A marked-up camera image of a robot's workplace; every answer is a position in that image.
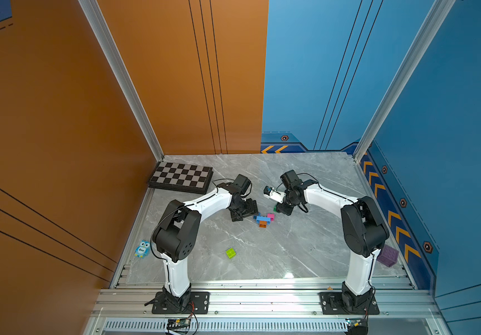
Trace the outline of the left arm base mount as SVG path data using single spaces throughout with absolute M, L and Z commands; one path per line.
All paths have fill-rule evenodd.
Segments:
M 150 301 L 152 314 L 196 314 L 208 313 L 209 292 L 189 292 L 182 297 L 175 297 L 166 291 L 155 295 Z

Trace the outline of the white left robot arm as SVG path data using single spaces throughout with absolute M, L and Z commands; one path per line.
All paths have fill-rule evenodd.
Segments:
M 257 202 L 248 197 L 250 192 L 249 184 L 228 182 L 194 200 L 170 201 L 152 233 L 155 257 L 163 262 L 165 273 L 162 292 L 153 304 L 161 302 L 176 313 L 190 310 L 192 285 L 187 258 L 195 247 L 201 223 L 225 209 L 233 222 L 257 214 Z

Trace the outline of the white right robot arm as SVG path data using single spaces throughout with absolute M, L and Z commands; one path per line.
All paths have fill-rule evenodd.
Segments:
M 267 186 L 264 195 L 277 202 L 277 212 L 287 216 L 296 207 L 308 212 L 306 206 L 315 205 L 341 218 L 344 240 L 351 251 L 342 283 L 342 308 L 348 314 L 367 313 L 374 303 L 374 265 L 390 235 L 377 202 L 369 196 L 356 198 L 331 191 L 312 180 L 282 192 Z

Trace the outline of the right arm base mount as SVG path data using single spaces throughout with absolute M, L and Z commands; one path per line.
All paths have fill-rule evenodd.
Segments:
M 380 310 L 372 291 L 355 296 L 352 293 L 327 290 L 319 293 L 324 315 L 379 315 Z

